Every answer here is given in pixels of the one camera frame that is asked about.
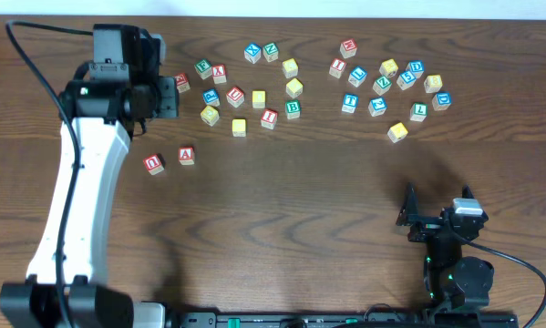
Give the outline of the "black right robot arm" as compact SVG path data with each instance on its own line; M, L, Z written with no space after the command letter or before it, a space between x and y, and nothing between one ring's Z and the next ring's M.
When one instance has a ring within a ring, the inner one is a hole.
M462 255L462 247L479 236L489 217L469 187L438 216L422 215L412 184L397 217L398 226L408 226L407 239L424 243L424 283L432 300L430 317L444 313L474 313L489 304L494 268L488 261Z

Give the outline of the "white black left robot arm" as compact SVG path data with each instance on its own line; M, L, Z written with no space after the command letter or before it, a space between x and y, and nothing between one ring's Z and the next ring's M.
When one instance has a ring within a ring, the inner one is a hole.
M14 327L172 327L160 302L107 286L108 226L134 123L175 118L172 77L141 84L72 80L59 100L67 122L46 228L24 282L6 282L0 310Z

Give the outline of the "yellow O block front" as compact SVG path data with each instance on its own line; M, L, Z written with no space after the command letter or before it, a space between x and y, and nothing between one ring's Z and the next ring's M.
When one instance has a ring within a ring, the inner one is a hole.
M236 118L232 121L232 135L234 137L245 137L246 131L246 120L244 118Z

